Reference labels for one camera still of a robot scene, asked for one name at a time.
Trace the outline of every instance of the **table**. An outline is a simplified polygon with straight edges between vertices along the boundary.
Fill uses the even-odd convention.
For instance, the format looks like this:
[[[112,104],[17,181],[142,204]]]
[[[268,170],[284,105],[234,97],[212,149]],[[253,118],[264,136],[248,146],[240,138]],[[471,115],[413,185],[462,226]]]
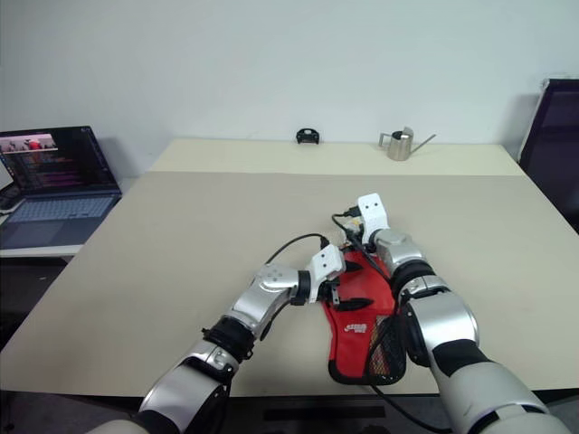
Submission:
[[[136,178],[123,178],[119,182],[122,193],[126,193]],[[0,224],[8,218],[8,215],[0,217]],[[69,259],[76,255],[82,248],[82,244],[70,246],[30,247],[25,249],[1,249],[0,258],[65,258]]]
[[[378,192],[463,296],[481,346],[530,388],[577,387],[579,237],[500,146],[176,140],[110,213],[0,354],[2,389],[143,396],[284,241]],[[303,266],[317,245],[280,256]],[[327,374],[320,306],[288,307],[233,396],[368,393]],[[390,393],[437,392],[408,365]]]

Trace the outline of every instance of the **red bag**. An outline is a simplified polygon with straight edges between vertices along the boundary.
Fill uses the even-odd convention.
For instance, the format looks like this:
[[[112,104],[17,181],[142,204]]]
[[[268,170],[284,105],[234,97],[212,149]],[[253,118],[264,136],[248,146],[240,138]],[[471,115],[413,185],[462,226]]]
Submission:
[[[392,318],[392,291],[382,276],[368,265],[362,253],[349,251],[344,258],[361,268],[340,276],[338,306],[330,301],[323,304],[332,329],[327,364],[329,374],[343,384],[368,384],[366,359],[377,337],[382,335],[384,339],[371,354],[368,371],[373,384],[397,382],[406,370],[406,354],[399,339],[397,323]],[[384,264],[379,259],[376,262],[385,273]],[[361,307],[364,299],[373,300],[373,303]]]

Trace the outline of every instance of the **floor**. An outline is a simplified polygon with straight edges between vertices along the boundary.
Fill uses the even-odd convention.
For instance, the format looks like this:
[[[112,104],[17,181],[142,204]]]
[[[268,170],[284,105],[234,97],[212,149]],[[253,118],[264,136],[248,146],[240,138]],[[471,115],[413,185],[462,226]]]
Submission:
[[[2,262],[0,307],[3,339],[33,308],[66,264],[61,261]],[[396,399],[409,412],[440,427],[448,426],[440,399]],[[574,434],[579,434],[577,398],[550,405]],[[84,433],[107,420],[128,419],[123,411],[43,393],[2,392],[2,432],[12,434]],[[223,434],[424,433],[376,397],[327,399],[233,399],[223,424]]]

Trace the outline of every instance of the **laptop touchpad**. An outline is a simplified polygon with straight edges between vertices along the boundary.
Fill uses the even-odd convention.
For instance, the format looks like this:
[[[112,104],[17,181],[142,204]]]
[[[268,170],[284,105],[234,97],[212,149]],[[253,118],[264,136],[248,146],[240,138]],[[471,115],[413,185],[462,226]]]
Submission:
[[[10,238],[18,240],[19,247],[48,246],[64,222],[37,222],[20,224]]]

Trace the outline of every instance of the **black cable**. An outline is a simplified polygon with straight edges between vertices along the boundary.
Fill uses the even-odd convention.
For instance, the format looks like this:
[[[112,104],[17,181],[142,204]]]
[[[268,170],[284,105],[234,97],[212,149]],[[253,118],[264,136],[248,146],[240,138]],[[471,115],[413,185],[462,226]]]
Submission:
[[[225,423],[225,419],[227,416],[227,403],[228,403],[229,395],[230,395],[231,391],[232,391],[232,382],[228,382],[227,384],[225,384],[225,394],[227,395],[227,398],[226,398],[226,401],[223,403],[223,409],[221,411],[219,421],[217,422],[217,425],[215,426],[214,434],[219,434],[221,432],[221,430],[223,429],[223,424]]]
[[[384,281],[390,286],[390,279],[386,276],[386,274],[382,271],[382,269],[378,266],[378,264],[376,264],[376,262],[374,261],[372,256],[370,256],[370,254],[365,250],[362,242],[360,242],[360,240],[358,238],[356,238],[355,234],[351,230],[347,229],[342,223],[340,223],[337,220],[337,217],[347,217],[347,214],[345,214],[345,213],[332,214],[332,222],[334,222],[334,224],[338,228],[340,228],[342,231],[344,231],[344,233],[346,234],[346,238],[352,243],[354,248],[356,250],[360,251],[364,255],[368,264],[373,269],[375,269],[380,274],[380,276],[382,276]],[[372,360],[372,356],[374,355],[374,352],[378,348],[378,345],[380,345],[382,343],[382,341],[384,340],[384,338],[386,336],[386,332],[388,332],[390,327],[393,326],[394,321],[396,319],[397,311],[398,311],[398,300],[395,299],[394,300],[394,312],[392,313],[391,316],[387,317],[386,319],[383,319],[383,321],[388,321],[388,323],[382,328],[380,334],[376,337],[375,342],[370,347],[370,351],[368,352],[368,356],[367,356],[366,361],[365,361],[364,372],[365,372],[365,376],[368,380],[368,384],[370,385],[372,390],[376,393],[376,395],[378,395],[380,398],[382,398],[384,401],[386,401],[388,404],[390,404],[390,406],[392,408],[394,408],[396,411],[398,411],[400,414],[402,414],[410,422],[418,425],[419,427],[421,427],[423,429],[427,429],[430,432],[434,432],[437,434],[451,434],[452,429],[450,429],[450,428],[434,427],[433,425],[429,425],[428,423],[423,422],[423,421],[417,419],[416,417],[414,417],[412,414],[410,414],[408,411],[406,411],[404,408],[402,408],[400,405],[398,405],[395,401],[393,401],[392,398],[390,398],[385,393],[383,393],[380,389],[378,389],[378,386],[374,383],[373,376],[370,374],[370,362]]]
[[[344,231],[344,233],[346,234],[346,238],[352,243],[352,245],[354,246],[354,248],[356,250],[358,250],[360,253],[362,253],[364,255],[364,258],[368,262],[370,267],[372,267],[378,274],[380,274],[380,276],[382,276],[382,278],[385,280],[385,282],[388,285],[390,285],[390,278],[388,276],[386,276],[386,273],[384,273],[382,271],[382,269],[380,268],[380,266],[378,266],[378,264],[376,264],[374,258],[372,258],[370,253],[368,253],[365,250],[364,244],[362,244],[362,242],[360,242],[360,240],[358,238],[356,238],[356,235],[351,230],[347,229],[342,223],[340,223],[337,220],[337,217],[346,217],[346,215],[345,214],[332,214],[332,222],[334,222],[334,224],[338,228],[340,228],[342,231]]]
[[[385,320],[383,320],[383,321],[389,321],[389,324],[387,324],[382,329],[380,335],[376,338],[374,344],[372,345],[372,347],[370,348],[370,351],[368,352],[368,357],[366,358],[364,370],[365,370],[365,375],[366,375],[366,378],[368,379],[368,383],[369,383],[370,387],[372,388],[372,390],[375,392],[376,395],[378,395],[380,398],[382,398],[384,401],[386,401],[392,408],[394,408],[396,411],[398,411],[400,414],[402,414],[410,422],[418,425],[419,427],[421,427],[423,429],[429,430],[430,432],[434,432],[437,434],[450,434],[450,433],[452,433],[452,429],[450,429],[450,428],[434,427],[433,425],[430,425],[430,424],[423,422],[422,420],[416,418],[415,416],[410,414],[408,411],[406,411],[404,408],[402,408],[399,404],[397,404],[392,398],[390,398],[388,395],[386,395],[380,389],[378,389],[378,387],[374,383],[373,377],[372,377],[372,375],[370,375],[370,361],[372,359],[372,356],[374,355],[374,351],[376,351],[376,348],[378,347],[378,345],[380,345],[380,343],[382,342],[382,340],[386,336],[386,332],[388,331],[388,329],[391,326],[393,326],[394,320],[395,320],[394,316],[390,316],[389,318],[386,318]]]
[[[6,424],[2,427],[2,431],[3,432],[10,432],[15,428],[15,425],[12,422],[12,402],[11,399],[14,398],[13,396],[8,396],[6,399],[6,406],[8,408],[8,417],[7,417],[7,421]]]
[[[280,253],[282,253],[285,249],[288,248],[289,245],[293,244],[294,242],[299,241],[299,240],[303,240],[304,238],[311,238],[311,237],[318,237],[319,238],[322,249],[329,244],[329,241],[327,240],[327,238],[324,235],[322,235],[321,233],[306,233],[305,235],[300,235],[300,236],[294,238],[293,240],[289,240],[288,242],[286,242],[283,246],[281,246],[279,249],[277,249],[275,251],[275,253],[273,253],[270,256],[270,258],[265,261],[265,263],[269,264],[270,262],[272,262]]]

